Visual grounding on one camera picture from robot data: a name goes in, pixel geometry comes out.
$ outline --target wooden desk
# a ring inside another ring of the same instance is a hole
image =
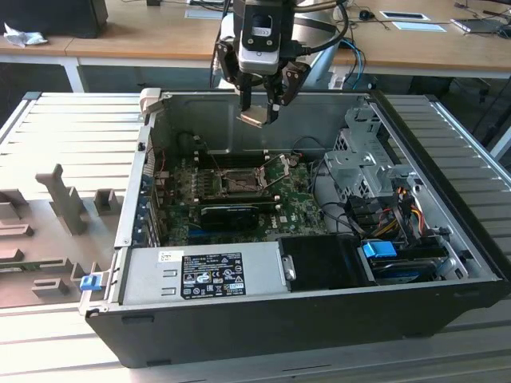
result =
[[[0,55],[37,55],[37,56],[65,56],[65,48],[73,38],[52,37],[49,42],[41,45],[28,45],[25,48],[11,45],[5,38],[0,38]]]
[[[105,32],[98,39],[73,39],[68,56],[211,60],[220,20],[184,18],[187,6],[174,3],[107,0],[107,7]]]
[[[187,6],[169,2],[159,7],[147,7],[141,0],[106,2],[109,20],[100,38],[50,37],[48,45],[25,49],[0,41],[0,61],[63,65],[75,92],[87,90],[81,75],[83,65],[209,67],[219,20],[184,18]],[[357,4],[369,6],[380,20],[380,10],[424,13],[432,22],[472,17],[470,12],[454,8],[454,0],[357,0]],[[474,0],[470,6],[479,11],[506,9]],[[356,6],[349,9],[353,21],[358,20],[359,11]],[[390,30],[377,22],[357,22],[354,36],[366,54],[365,73],[491,78],[511,74],[511,41],[464,35],[454,25],[442,24],[445,33],[386,25]],[[332,69],[341,77],[354,62],[353,53],[341,49]]]
[[[454,24],[444,25],[452,18],[472,18],[471,12],[454,8],[450,0],[358,0],[360,6],[369,6],[378,20],[386,20],[380,10],[423,13],[431,22],[442,23],[446,32],[398,30],[391,23],[386,30],[378,22],[357,22],[353,31],[357,46],[364,51],[367,69],[372,73],[399,74],[404,69],[453,70],[459,72],[511,72],[511,41],[498,36],[464,35]],[[491,2],[470,2],[474,10],[502,12],[504,6]],[[351,19],[358,20],[360,9],[351,7]],[[335,65],[354,62],[353,53],[340,50]]]

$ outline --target blue drive latch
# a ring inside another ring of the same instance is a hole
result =
[[[388,241],[368,242],[362,246],[362,249],[366,258],[395,257],[398,255],[392,242]]]

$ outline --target power supply label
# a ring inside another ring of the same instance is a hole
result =
[[[184,299],[246,294],[241,253],[185,255],[181,264]]]

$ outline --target black computer case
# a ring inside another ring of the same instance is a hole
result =
[[[97,38],[106,24],[105,0],[0,0],[0,25],[45,36]]]

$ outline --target blue clip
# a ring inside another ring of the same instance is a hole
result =
[[[99,275],[86,275],[81,278],[80,281],[80,290],[101,290],[101,277]]]
[[[368,242],[362,246],[362,249],[366,258],[395,257],[398,255],[392,242],[388,241]]]

